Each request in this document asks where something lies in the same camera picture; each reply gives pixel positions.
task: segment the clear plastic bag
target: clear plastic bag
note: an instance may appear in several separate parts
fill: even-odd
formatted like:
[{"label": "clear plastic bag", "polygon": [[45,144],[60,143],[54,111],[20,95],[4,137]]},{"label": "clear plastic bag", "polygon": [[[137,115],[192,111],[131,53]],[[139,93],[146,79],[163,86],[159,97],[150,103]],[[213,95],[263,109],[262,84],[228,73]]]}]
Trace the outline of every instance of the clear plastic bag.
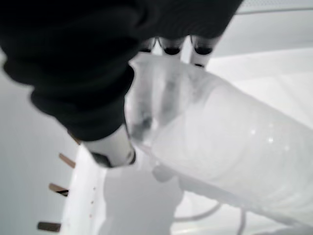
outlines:
[{"label": "clear plastic bag", "polygon": [[221,78],[141,54],[126,99],[134,143],[175,171],[313,226],[313,131]]}]

